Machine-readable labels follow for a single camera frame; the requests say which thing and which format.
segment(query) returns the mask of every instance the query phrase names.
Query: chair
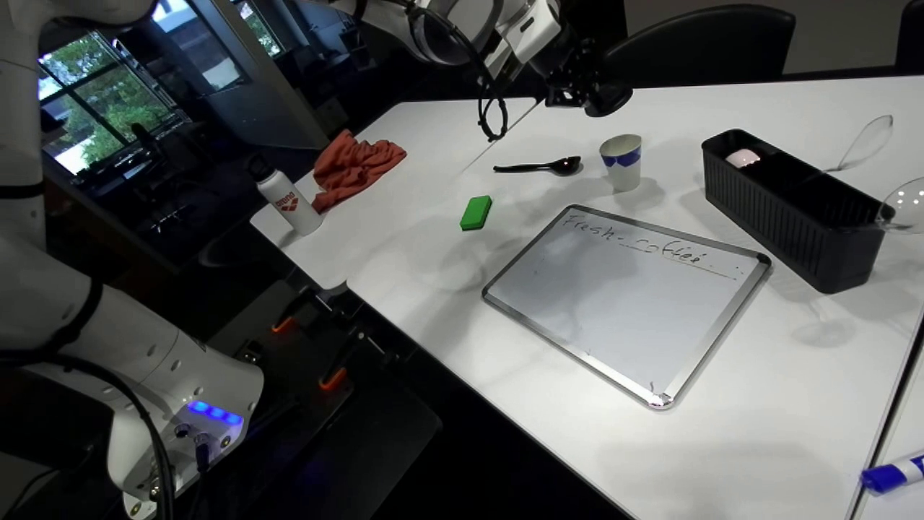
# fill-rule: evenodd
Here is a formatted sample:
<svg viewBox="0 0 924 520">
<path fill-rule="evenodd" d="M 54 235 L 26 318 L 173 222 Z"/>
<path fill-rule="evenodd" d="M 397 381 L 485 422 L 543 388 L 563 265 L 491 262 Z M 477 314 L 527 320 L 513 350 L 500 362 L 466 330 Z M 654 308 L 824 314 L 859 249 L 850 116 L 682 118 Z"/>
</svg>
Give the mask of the chair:
<svg viewBox="0 0 924 520">
<path fill-rule="evenodd" d="M 767 5 L 715 5 L 654 22 L 602 53 L 601 79 L 632 87 L 771 80 L 796 17 Z"/>
<path fill-rule="evenodd" d="M 900 12 L 894 69 L 924 71 L 924 0 L 910 0 Z"/>
</svg>

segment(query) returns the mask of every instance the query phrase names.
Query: whiteboard frame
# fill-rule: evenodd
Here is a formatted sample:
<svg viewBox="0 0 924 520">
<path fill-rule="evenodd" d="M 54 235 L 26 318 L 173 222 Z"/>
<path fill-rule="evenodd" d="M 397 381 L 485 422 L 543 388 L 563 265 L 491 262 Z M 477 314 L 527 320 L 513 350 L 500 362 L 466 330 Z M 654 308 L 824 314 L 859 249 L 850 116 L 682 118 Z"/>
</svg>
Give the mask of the whiteboard frame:
<svg viewBox="0 0 924 520">
<path fill-rule="evenodd" d="M 674 239 L 687 239 L 687 243 L 696 243 L 696 245 L 708 245 L 708 249 L 719 249 L 719 251 L 726 251 L 726 253 L 742 253 L 742 256 L 754 256 L 755 259 L 749 275 L 742 277 L 738 290 L 732 291 L 732 298 L 726 301 L 721 314 L 715 318 L 715 323 L 689 350 L 692 353 L 689 362 L 682 365 L 682 369 L 670 379 L 670 385 L 664 391 L 643 388 L 635 379 L 617 372 L 614 368 L 596 362 L 593 356 L 559 344 L 555 337 L 555 331 L 543 330 L 527 314 L 516 313 L 513 307 L 507 307 L 504 301 L 491 295 L 494 282 L 500 282 L 568 210 L 593 214 L 593 217 L 602 217 L 602 220 L 614 220 L 614 222 L 622 222 L 622 225 L 635 225 L 635 229 L 643 229 L 643 230 L 666 235 L 666 238 L 674 238 Z M 749 249 L 738 249 L 738 245 L 726 245 L 726 243 L 715 243 L 715 239 L 703 239 L 703 238 L 673 230 L 673 229 L 660 229 L 660 225 L 648 225 L 648 222 L 637 222 L 637 220 L 627 220 L 627 217 L 605 214 L 605 210 L 585 207 L 585 206 L 568 206 L 504 269 L 500 269 L 497 277 L 491 277 L 491 282 L 481 290 L 481 301 L 491 303 L 494 308 L 500 308 L 501 314 L 513 318 L 526 330 L 536 331 L 543 342 L 555 344 L 566 356 L 576 359 L 591 372 L 596 372 L 605 381 L 617 385 L 619 391 L 627 391 L 628 396 L 635 396 L 645 408 L 670 409 L 679 401 L 679 396 L 684 394 L 684 388 L 692 381 L 696 369 L 710 359 L 710 353 L 719 344 L 719 337 L 729 330 L 732 318 L 745 308 L 747 298 L 767 277 L 767 271 L 771 271 L 771 256 L 767 253 L 760 253 L 760 251 L 749 251 Z"/>
</svg>

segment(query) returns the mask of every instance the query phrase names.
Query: black plastic container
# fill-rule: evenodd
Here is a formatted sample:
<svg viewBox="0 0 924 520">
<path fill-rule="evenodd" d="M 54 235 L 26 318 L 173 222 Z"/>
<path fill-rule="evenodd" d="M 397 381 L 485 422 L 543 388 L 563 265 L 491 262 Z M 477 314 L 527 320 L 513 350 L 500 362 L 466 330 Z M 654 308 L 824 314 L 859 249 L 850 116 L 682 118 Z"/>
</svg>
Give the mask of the black plastic container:
<svg viewBox="0 0 924 520">
<path fill-rule="evenodd" d="M 732 168 L 726 155 L 742 148 L 760 161 Z M 832 295 L 868 281 L 884 243 L 876 200 L 745 131 L 708 138 L 702 160 L 703 196 L 817 291 Z"/>
</svg>

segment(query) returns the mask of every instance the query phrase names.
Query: white bottle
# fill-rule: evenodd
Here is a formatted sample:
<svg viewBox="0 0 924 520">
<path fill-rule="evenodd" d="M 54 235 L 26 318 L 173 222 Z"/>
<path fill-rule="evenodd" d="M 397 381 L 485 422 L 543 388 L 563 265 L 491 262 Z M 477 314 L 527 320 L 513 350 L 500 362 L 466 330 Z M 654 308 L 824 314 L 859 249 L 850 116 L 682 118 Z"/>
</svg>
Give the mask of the white bottle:
<svg viewBox="0 0 924 520">
<path fill-rule="evenodd" d="M 311 235 L 319 225 L 319 214 L 283 170 L 270 170 L 266 180 L 259 180 L 256 191 L 283 214 L 283 220 L 289 220 L 293 235 Z"/>
</svg>

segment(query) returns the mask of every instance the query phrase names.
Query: handwriting on whiteboard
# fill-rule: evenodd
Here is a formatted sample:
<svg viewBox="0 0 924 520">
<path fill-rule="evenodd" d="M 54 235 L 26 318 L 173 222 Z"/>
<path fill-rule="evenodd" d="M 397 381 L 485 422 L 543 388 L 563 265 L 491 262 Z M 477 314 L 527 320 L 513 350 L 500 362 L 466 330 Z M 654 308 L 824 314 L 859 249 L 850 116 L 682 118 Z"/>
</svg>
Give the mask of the handwriting on whiteboard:
<svg viewBox="0 0 924 520">
<path fill-rule="evenodd" d="M 576 230 L 582 238 L 609 243 L 614 249 L 632 249 L 637 253 L 682 262 L 687 269 L 710 271 L 715 277 L 736 281 L 742 275 L 738 265 L 719 265 L 719 262 L 713 262 L 708 249 L 687 243 L 682 238 L 643 230 L 643 229 L 632 229 L 632 225 L 619 225 L 619 222 L 591 222 L 582 214 L 570 214 L 559 225 L 568 230 Z"/>
</svg>

